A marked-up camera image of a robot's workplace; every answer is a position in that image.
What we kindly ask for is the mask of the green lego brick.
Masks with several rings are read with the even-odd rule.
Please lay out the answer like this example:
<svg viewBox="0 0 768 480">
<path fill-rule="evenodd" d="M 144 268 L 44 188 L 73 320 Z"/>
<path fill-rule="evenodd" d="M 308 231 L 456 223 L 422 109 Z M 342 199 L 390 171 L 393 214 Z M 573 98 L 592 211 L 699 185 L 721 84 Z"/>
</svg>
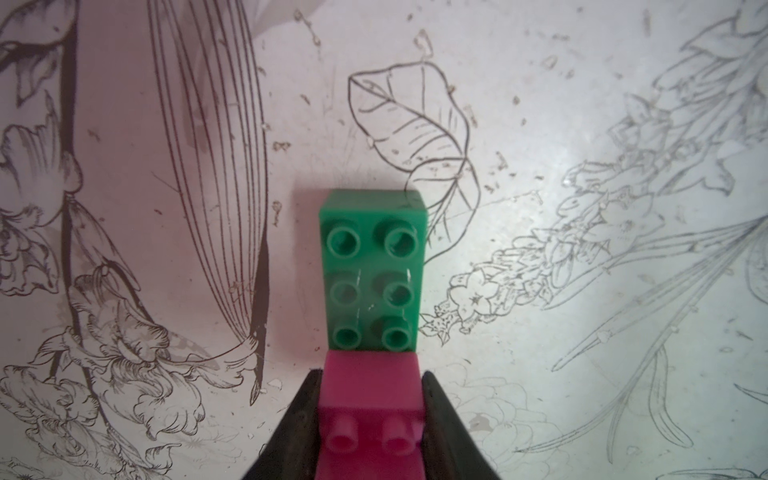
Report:
<svg viewBox="0 0 768 480">
<path fill-rule="evenodd" d="M 318 219 L 330 348 L 415 351 L 428 220 L 420 193 L 333 190 Z"/>
</svg>

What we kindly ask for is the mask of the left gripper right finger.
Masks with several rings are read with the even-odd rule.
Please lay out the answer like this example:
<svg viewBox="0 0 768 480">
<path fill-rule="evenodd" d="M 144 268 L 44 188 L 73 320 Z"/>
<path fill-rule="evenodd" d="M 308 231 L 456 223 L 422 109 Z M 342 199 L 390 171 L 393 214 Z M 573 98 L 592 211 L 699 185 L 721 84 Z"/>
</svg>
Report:
<svg viewBox="0 0 768 480">
<path fill-rule="evenodd" d="M 429 480 L 499 480 L 462 423 L 435 374 L 421 380 L 425 429 L 421 442 L 425 475 Z"/>
</svg>

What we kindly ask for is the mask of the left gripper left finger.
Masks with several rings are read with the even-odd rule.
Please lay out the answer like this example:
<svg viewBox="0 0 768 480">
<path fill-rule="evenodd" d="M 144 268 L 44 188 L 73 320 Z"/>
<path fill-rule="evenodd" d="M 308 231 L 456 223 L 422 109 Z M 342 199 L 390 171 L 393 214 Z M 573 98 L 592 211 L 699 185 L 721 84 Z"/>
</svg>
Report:
<svg viewBox="0 0 768 480">
<path fill-rule="evenodd" d="M 311 370 L 244 480 L 312 480 L 321 448 L 322 369 Z"/>
</svg>

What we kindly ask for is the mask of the pink lego brick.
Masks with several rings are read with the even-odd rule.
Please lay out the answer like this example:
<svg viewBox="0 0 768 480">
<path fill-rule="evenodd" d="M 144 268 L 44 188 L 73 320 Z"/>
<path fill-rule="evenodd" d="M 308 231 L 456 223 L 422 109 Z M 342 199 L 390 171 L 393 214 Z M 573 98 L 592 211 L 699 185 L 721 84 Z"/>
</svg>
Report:
<svg viewBox="0 0 768 480">
<path fill-rule="evenodd" d="M 319 403 L 317 479 L 426 477 L 425 401 L 413 352 L 330 350 Z"/>
</svg>

